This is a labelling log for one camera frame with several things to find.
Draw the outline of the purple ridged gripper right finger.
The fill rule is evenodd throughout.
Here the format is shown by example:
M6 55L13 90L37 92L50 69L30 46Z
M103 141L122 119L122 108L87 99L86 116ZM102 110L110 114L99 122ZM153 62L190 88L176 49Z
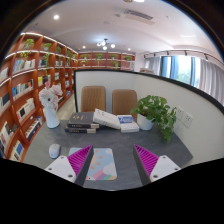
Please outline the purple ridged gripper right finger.
M133 155L143 186L180 170L168 156L157 156L138 145L134 145Z

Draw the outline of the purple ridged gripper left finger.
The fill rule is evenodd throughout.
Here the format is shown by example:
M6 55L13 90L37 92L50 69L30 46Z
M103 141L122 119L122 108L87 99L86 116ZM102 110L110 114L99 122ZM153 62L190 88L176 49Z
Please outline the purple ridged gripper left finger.
M83 186L92 157L93 146L89 145L79 149L68 157L59 156L46 168L46 171L78 186Z

